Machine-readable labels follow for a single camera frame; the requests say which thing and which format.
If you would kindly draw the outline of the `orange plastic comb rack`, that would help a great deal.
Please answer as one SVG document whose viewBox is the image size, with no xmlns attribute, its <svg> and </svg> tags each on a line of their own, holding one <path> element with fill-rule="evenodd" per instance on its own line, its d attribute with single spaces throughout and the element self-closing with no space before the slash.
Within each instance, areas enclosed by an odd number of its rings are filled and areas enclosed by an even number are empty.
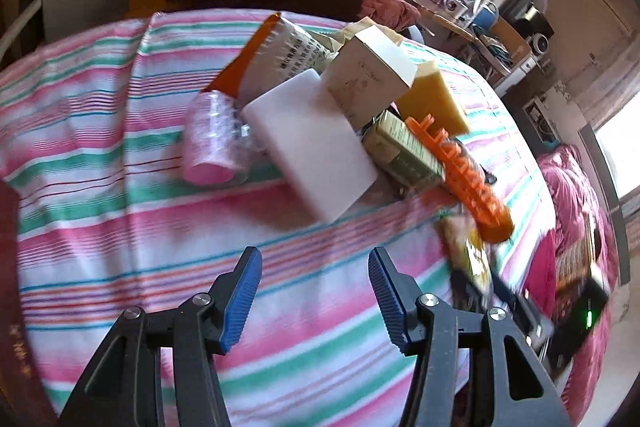
<svg viewBox="0 0 640 427">
<path fill-rule="evenodd" d="M 513 234 L 514 224 L 509 207 L 496 197 L 483 180 L 471 158 L 462 152 L 460 144 L 450 139 L 445 129 L 431 135 L 434 118 L 427 114 L 421 121 L 408 117 L 405 124 L 444 166 L 448 190 L 465 205 L 474 218 L 484 242 L 501 244 Z"/>
</svg>

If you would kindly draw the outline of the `green tea box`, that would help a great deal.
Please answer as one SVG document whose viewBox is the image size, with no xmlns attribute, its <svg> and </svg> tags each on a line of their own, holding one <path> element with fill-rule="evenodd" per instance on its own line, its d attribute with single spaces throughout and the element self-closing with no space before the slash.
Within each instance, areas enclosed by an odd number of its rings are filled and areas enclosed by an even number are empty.
<svg viewBox="0 0 640 427">
<path fill-rule="evenodd" d="M 371 122 L 363 133 L 362 145 L 375 165 L 409 190 L 420 191 L 445 182 L 442 163 L 389 110 Z"/>
</svg>

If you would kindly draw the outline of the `yellow sponge block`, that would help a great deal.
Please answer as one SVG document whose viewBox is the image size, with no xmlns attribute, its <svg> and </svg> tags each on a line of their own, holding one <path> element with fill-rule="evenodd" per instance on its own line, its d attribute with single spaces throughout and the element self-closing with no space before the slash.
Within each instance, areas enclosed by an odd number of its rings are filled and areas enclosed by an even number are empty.
<svg viewBox="0 0 640 427">
<path fill-rule="evenodd" d="M 411 88 L 395 104 L 403 120 L 412 117 L 417 122 L 422 122 L 427 115 L 431 115 L 434 119 L 431 134 L 440 129 L 444 129 L 450 136 L 471 132 L 463 110 L 454 101 L 434 61 L 418 65 Z"/>
</svg>

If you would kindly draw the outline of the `white foam block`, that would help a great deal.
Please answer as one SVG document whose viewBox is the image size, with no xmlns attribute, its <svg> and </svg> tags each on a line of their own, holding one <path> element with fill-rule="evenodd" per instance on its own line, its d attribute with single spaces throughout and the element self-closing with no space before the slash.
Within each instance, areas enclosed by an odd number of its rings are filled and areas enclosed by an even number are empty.
<svg viewBox="0 0 640 427">
<path fill-rule="evenodd" d="M 314 220 L 335 221 L 378 179 L 356 131 L 312 69 L 258 96 L 241 116 Z"/>
</svg>

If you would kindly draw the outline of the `white cardboard box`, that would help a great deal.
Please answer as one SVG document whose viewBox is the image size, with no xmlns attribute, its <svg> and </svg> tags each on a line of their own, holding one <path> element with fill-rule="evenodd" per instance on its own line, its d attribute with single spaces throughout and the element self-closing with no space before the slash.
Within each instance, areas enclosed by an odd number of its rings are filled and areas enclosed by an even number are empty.
<svg viewBox="0 0 640 427">
<path fill-rule="evenodd" d="M 360 30 L 321 74 L 349 124 L 360 130 L 412 87 L 418 65 L 381 29 Z"/>
</svg>

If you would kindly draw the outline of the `orange white snack bag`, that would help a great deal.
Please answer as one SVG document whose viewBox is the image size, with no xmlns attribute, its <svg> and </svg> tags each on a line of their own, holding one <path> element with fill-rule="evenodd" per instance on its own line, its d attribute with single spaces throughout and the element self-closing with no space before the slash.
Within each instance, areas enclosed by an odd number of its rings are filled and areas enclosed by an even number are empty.
<svg viewBox="0 0 640 427">
<path fill-rule="evenodd" d="M 300 72 L 316 69 L 329 56 L 308 31 L 272 13 L 203 92 L 219 91 L 244 106 Z"/>
</svg>

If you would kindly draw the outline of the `small snack packet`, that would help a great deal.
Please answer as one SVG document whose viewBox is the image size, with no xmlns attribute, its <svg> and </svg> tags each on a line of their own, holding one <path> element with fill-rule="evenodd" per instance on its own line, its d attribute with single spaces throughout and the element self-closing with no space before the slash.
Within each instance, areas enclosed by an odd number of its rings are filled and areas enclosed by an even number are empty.
<svg viewBox="0 0 640 427">
<path fill-rule="evenodd" d="M 488 254 L 475 220 L 468 215 L 447 215 L 439 220 L 450 265 L 461 271 L 484 296 L 491 293 Z"/>
</svg>

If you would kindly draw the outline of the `pink quilted blanket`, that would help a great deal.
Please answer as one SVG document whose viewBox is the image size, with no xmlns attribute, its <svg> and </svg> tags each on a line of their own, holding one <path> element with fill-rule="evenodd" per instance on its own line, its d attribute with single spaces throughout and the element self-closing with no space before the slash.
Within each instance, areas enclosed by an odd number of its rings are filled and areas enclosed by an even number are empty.
<svg viewBox="0 0 640 427">
<path fill-rule="evenodd" d="M 616 240 L 579 150 L 561 144 L 537 159 L 554 208 L 555 228 L 530 266 L 525 288 L 554 325 L 551 377 L 566 383 L 561 399 L 577 425 L 601 377 L 618 280 Z"/>
</svg>

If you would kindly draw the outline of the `striped pink green tablecloth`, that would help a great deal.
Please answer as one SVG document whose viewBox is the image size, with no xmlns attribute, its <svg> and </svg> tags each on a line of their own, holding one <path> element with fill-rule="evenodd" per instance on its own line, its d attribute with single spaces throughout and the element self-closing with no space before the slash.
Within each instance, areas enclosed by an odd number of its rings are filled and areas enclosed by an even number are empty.
<svg viewBox="0 0 640 427">
<path fill-rule="evenodd" d="M 43 46 L 1 76 L 4 229 L 17 239 L 22 326 L 9 359 L 62 410 L 122 310 L 170 309 L 235 265 L 264 269 L 239 343 L 216 362 L 237 426 L 393 426 L 413 361 L 368 279 L 383 246 L 424 291 L 451 294 L 436 229 L 450 196 L 399 197 L 385 176 L 330 225 L 268 162 L 237 186 L 181 176 L 186 109 L 264 10 L 164 14 Z"/>
</svg>

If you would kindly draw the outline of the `wooden side desk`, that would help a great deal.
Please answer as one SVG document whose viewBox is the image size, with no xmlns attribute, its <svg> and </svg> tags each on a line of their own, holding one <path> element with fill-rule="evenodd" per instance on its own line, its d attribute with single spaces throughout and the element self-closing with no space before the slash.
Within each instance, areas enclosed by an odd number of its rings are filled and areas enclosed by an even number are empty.
<svg viewBox="0 0 640 427">
<path fill-rule="evenodd" d="M 418 23 L 424 42 L 475 68 L 499 96 L 520 83 L 537 66 L 528 43 L 501 16 L 491 27 L 487 38 L 480 38 L 470 24 L 457 20 L 431 0 L 406 0 L 421 13 Z M 491 40 L 501 44 L 512 65 L 500 61 L 491 48 Z"/>
</svg>

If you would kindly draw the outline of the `blue bucket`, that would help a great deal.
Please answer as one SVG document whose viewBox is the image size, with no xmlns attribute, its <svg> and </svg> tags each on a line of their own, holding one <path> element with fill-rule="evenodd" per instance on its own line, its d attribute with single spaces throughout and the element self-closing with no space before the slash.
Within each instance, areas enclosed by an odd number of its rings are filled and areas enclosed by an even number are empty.
<svg viewBox="0 0 640 427">
<path fill-rule="evenodd" d="M 494 2 L 487 2 L 475 15 L 472 25 L 490 31 L 499 19 L 499 9 Z"/>
</svg>

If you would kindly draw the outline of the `white mug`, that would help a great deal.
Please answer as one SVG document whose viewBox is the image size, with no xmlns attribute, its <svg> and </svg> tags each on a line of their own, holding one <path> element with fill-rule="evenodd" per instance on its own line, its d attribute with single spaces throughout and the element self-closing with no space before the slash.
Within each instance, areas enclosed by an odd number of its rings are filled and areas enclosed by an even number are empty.
<svg viewBox="0 0 640 427">
<path fill-rule="evenodd" d="M 442 8 L 454 18 L 462 17 L 468 12 L 468 7 L 461 0 L 442 0 Z"/>
</svg>

